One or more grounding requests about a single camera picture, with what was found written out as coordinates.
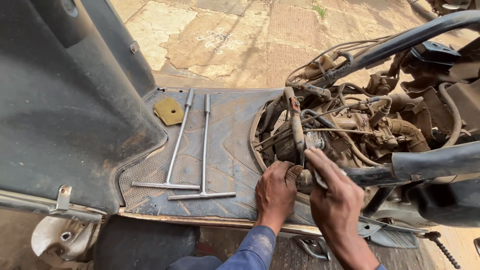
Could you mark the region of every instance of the dirt ground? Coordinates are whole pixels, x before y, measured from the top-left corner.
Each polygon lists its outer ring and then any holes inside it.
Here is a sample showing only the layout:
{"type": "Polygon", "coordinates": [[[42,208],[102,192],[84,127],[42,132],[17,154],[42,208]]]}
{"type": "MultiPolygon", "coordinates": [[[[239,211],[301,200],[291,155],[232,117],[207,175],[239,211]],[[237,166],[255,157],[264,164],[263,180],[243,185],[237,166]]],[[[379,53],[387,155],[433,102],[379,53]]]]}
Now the dirt ground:
{"type": "MultiPolygon", "coordinates": [[[[382,37],[423,24],[406,0],[111,0],[140,45],[160,86],[262,88],[283,86],[286,76],[338,43],[382,37]],[[324,18],[313,10],[326,9],[324,18]]],[[[420,3],[428,7],[424,0],[420,3]]],[[[455,31],[435,38],[460,48],[477,37],[455,31]]],[[[389,63],[342,79],[365,86],[389,63]]],[[[410,80],[408,75],[401,75],[410,80]]],[[[47,270],[30,248],[40,217],[0,210],[0,270],[47,270]]],[[[480,229],[438,226],[442,241],[466,270],[480,269],[472,240],[480,229]]],[[[203,230],[202,241],[226,259],[245,232],[203,230]]],[[[450,270],[430,241],[419,250],[373,249],[388,269],[450,270]]],[[[341,269],[312,259],[279,238],[271,269],[341,269]]]]}

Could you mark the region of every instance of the t-handle socket wrench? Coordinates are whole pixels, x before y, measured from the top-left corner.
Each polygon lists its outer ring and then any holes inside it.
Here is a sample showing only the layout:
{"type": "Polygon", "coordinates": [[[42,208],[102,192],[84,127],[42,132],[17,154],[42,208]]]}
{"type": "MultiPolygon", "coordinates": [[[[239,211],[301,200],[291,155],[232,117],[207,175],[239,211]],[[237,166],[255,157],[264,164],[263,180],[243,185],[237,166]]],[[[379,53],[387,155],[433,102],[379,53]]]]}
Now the t-handle socket wrench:
{"type": "Polygon", "coordinates": [[[202,191],[199,194],[187,194],[187,195],[170,195],[169,200],[183,200],[183,199],[200,199],[200,198],[219,198],[219,197],[234,197],[237,195],[235,192],[222,192],[222,193],[207,193],[205,190],[205,180],[207,171],[207,135],[208,135],[208,120],[210,116],[210,95],[205,94],[205,133],[204,133],[204,151],[202,157],[202,191]]]}
{"type": "Polygon", "coordinates": [[[199,185],[170,183],[170,178],[172,177],[172,172],[173,172],[173,164],[175,163],[175,158],[177,157],[177,152],[180,147],[181,137],[183,134],[183,130],[185,129],[185,123],[187,122],[188,111],[192,107],[194,96],[195,96],[195,90],[190,88],[188,90],[187,99],[185,100],[185,115],[183,116],[183,121],[181,122],[179,138],[177,139],[177,143],[175,144],[175,149],[173,149],[172,160],[170,161],[170,165],[168,167],[167,179],[165,180],[165,183],[159,184],[159,183],[132,182],[132,186],[162,187],[162,188],[174,188],[174,189],[194,189],[194,190],[200,189],[199,185]]]}

